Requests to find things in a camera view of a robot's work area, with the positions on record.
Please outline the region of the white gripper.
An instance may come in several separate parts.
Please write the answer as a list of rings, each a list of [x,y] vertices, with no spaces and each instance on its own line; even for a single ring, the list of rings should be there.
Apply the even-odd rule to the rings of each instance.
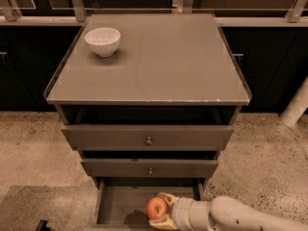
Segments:
[[[151,219],[149,224],[156,229],[173,231],[210,231],[210,203],[206,201],[196,201],[191,198],[180,197],[159,192],[161,197],[169,207],[171,207],[171,217],[165,214],[158,219]]]

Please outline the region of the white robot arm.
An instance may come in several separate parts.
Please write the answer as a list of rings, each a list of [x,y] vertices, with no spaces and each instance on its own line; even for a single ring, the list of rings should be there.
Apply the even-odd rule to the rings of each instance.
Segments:
[[[167,231],[308,231],[306,224],[268,215],[228,196],[211,201],[159,192],[148,200],[149,224]]]

